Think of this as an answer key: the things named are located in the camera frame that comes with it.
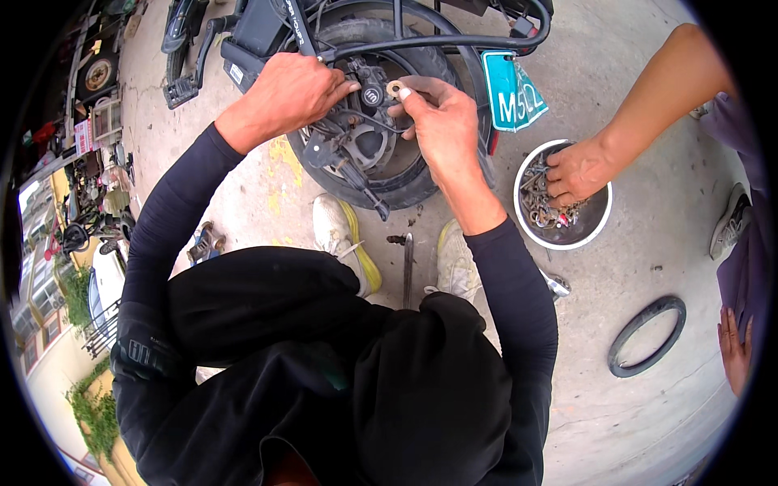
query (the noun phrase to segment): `black clothing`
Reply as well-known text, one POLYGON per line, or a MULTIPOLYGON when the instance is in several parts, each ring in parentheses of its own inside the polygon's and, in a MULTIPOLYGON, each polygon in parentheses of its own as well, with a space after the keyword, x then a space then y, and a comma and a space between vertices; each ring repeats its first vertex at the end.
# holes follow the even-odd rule
POLYGON ((371 305, 326 253, 250 248, 168 281, 242 158, 209 126, 133 232, 111 368, 146 482, 261 484, 285 443, 324 485, 540 484, 556 318, 513 222, 466 238, 503 359, 467 301, 371 305), (229 368, 196 386, 196 365, 229 368))

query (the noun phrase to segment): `sign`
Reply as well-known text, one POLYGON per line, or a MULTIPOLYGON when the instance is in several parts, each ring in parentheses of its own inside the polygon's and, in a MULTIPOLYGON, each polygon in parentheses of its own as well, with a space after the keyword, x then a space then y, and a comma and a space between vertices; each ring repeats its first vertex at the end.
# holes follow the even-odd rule
POLYGON ((492 126, 519 131, 548 111, 548 105, 511 51, 483 51, 492 126))
POLYGON ((85 153, 92 152, 92 121, 86 119, 73 127, 73 136, 75 137, 75 154, 82 156, 85 153))

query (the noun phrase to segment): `concrete ground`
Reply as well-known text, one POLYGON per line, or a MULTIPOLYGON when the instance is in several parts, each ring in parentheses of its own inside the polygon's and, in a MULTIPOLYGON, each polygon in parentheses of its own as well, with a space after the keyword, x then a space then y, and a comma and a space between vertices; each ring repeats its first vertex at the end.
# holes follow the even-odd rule
MULTIPOLYGON (((200 96, 168 110, 160 91, 166 58, 159 52, 168 1, 149 4, 121 54, 124 143, 135 155, 134 211, 165 170, 240 95, 223 71, 218 48, 212 48, 200 96)), ((232 2, 212 2, 206 18, 232 9, 232 2)), ((675 0, 556 0, 555 10, 550 36, 522 60, 550 110, 528 129, 503 133, 494 158, 496 193, 514 220, 513 180, 522 154, 548 140, 593 135, 673 28, 692 21, 675 0)), ((502 16, 492 10, 482 18, 449 5, 443 12, 466 33, 507 32, 502 16)), ((614 181, 611 218, 592 243, 549 254, 525 238, 538 265, 573 287, 571 296, 556 304, 559 355, 545 445, 546 484, 669 484, 710 450, 735 399, 716 336, 718 263, 707 249, 738 180, 745 181, 745 175, 736 154, 685 117, 614 181), (644 306, 668 294, 687 306, 678 342, 648 371, 615 378, 606 364, 614 338, 644 306)), ((310 202, 321 192, 280 138, 255 149, 226 178, 205 219, 227 235, 227 250, 271 244, 312 248, 310 202)), ((452 217, 445 201, 438 194, 417 208, 393 212, 388 223, 372 211, 356 211, 364 247, 384 276, 371 302, 400 306, 402 249, 387 243, 386 236, 411 230, 417 242, 413 302, 418 305, 422 287, 436 283, 435 242, 452 217)), ((187 266, 182 253, 174 273, 187 266)), ((482 292, 476 306, 488 315, 482 292)), ((657 319, 645 326, 625 350, 627 359, 648 356, 672 324, 673 319, 657 319)), ((488 335, 499 346, 491 322, 488 335)))

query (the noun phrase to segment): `sticker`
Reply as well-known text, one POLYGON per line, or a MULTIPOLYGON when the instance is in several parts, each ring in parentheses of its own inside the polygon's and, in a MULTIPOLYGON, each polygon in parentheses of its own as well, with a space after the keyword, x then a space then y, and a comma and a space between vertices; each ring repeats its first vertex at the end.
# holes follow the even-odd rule
POLYGON ((513 52, 484 51, 481 60, 494 128, 519 131, 548 111, 548 105, 513 52))
POLYGON ((230 76, 232 76, 235 82, 238 84, 243 81, 243 71, 241 71, 240 68, 235 64, 230 67, 230 76))

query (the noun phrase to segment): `man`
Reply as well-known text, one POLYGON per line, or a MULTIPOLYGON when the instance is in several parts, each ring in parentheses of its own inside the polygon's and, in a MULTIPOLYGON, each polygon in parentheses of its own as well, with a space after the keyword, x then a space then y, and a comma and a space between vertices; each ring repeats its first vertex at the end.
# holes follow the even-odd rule
POLYGON ((737 96, 726 66, 699 27, 676 27, 611 122, 594 137, 548 158, 554 167, 548 171, 548 192, 555 197, 555 207, 588 198, 692 109, 689 114, 699 119, 703 130, 738 151, 751 198, 742 184, 735 184, 713 232, 710 257, 718 260, 734 246, 717 272, 724 304, 719 342, 727 379, 740 396, 752 355, 751 322, 756 353, 765 332, 773 228, 766 168, 737 96))
POLYGON ((271 58, 149 195, 110 357, 121 436, 149 484, 541 483, 551 296, 483 180, 475 102, 438 79, 403 80, 431 102, 404 89, 392 115, 413 117, 405 136, 456 216, 418 312, 362 299, 379 274, 356 214, 326 194, 313 211, 323 251, 239 250, 167 280, 250 150, 359 89, 313 58, 271 58), (468 302, 481 285, 502 358, 468 302), (196 365, 228 368, 197 386, 196 365))

